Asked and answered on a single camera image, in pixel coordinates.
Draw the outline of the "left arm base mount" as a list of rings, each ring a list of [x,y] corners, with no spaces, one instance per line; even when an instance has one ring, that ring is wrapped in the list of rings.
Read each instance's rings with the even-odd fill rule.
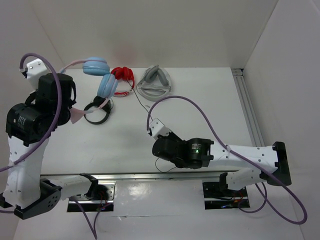
[[[86,213],[98,212],[98,210],[102,212],[113,212],[115,192],[115,182],[102,182],[99,183],[94,196],[78,194],[73,196],[73,199],[82,206]]]

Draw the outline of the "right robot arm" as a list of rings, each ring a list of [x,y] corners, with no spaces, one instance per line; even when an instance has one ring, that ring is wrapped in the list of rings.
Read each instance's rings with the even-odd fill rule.
[[[238,168],[238,171],[220,175],[218,190],[223,196],[257,183],[266,182],[271,186],[292,184],[286,145],[280,141],[265,147],[222,146],[204,138],[182,140],[171,132],[158,137],[152,154],[180,169]]]

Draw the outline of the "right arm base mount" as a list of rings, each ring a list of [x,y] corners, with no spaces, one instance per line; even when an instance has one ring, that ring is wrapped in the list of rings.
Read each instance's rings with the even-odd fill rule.
[[[249,208],[247,189],[241,190],[220,190],[218,182],[203,182],[204,207],[206,210],[234,209],[238,204],[242,208]]]

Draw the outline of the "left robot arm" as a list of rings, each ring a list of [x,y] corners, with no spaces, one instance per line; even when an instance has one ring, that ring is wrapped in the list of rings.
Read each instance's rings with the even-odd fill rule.
[[[7,114],[5,131],[10,150],[6,187],[0,195],[3,208],[13,207],[22,220],[51,211],[60,200],[83,195],[92,200],[99,193],[98,180],[87,173],[49,180],[41,177],[42,162],[51,133],[71,119],[76,85],[65,74],[47,73],[24,103]]]

